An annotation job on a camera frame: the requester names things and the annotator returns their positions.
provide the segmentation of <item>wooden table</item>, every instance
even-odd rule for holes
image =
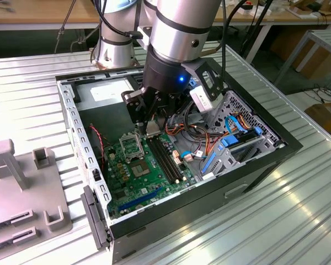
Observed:
[[[0,30],[43,30],[59,29],[70,7],[71,0],[12,0],[11,7],[15,13],[0,10]],[[227,8],[227,16],[234,6]],[[237,13],[231,25],[250,25],[253,17]],[[90,0],[77,0],[66,29],[95,28],[99,23],[98,14]],[[318,18],[300,19],[288,11],[273,13],[262,21],[262,29],[246,61],[251,63],[273,25],[315,25],[328,24],[331,29],[331,17],[327,21]],[[223,24],[222,8],[217,12],[213,25]]]

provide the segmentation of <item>gray plastic holder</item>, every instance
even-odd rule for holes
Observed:
[[[0,141],[0,259],[72,228],[54,152]]]

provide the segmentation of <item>workbench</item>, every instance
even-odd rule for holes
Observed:
[[[215,42],[206,43],[213,48]],[[136,49],[140,63],[146,53]],[[221,53],[212,57],[221,63]],[[331,263],[331,137],[227,48],[226,70],[303,149],[251,192],[136,252],[120,264]],[[82,176],[63,122],[55,76],[93,71],[88,52],[0,59],[0,139],[16,154],[52,148],[73,229],[0,264],[106,264],[80,199]]]
[[[15,13],[0,10],[0,30],[45,30],[59,29],[70,7],[70,0],[14,0],[11,7]],[[234,6],[227,7],[227,16]],[[236,13],[231,20],[231,26],[251,25],[253,16]],[[65,26],[66,29],[91,29],[99,23],[97,11],[90,0],[77,0],[70,18]],[[266,16],[261,25],[263,26],[255,43],[253,44],[246,61],[251,63],[266,38],[270,28],[274,25],[327,25],[331,29],[331,15],[326,19],[307,18],[301,19],[289,11],[272,13]],[[222,7],[219,8],[215,26],[223,25]]]

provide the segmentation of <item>blue latch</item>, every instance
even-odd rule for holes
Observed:
[[[256,126],[256,127],[255,127],[255,131],[256,131],[256,133],[257,133],[258,135],[263,134],[263,131],[262,131],[262,129],[261,129],[259,126]]]
[[[223,143],[223,145],[225,147],[229,146],[229,145],[233,145],[236,144],[238,142],[238,139],[234,136],[234,135],[228,135],[225,136],[222,140],[221,143]]]

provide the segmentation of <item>metal case frame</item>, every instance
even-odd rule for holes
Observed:
[[[215,72],[221,72],[221,66],[217,62],[213,59],[207,60]],[[86,182],[94,193],[92,196],[91,189],[85,188],[87,193],[86,195],[82,194],[87,217],[97,246],[99,248],[107,247],[113,253],[113,263],[132,255],[145,246],[252,190],[302,147],[271,114],[226,73],[225,80],[228,85],[226,90],[235,91],[241,100],[254,110],[254,114],[279,136],[285,146],[226,173],[226,177],[219,176],[196,188],[187,189],[186,192],[175,198],[156,207],[135,213],[134,216],[117,224],[106,224],[101,211],[106,210],[105,201],[110,200],[111,195],[104,186],[103,178],[100,177],[98,163],[74,105],[73,87],[76,83],[112,79],[125,74],[131,77],[141,72],[142,67],[134,67],[79,73],[56,78],[59,83],[66,128],[72,139],[79,168],[83,171]],[[128,78],[128,80],[135,89],[138,89],[139,85],[133,81],[133,78]]]

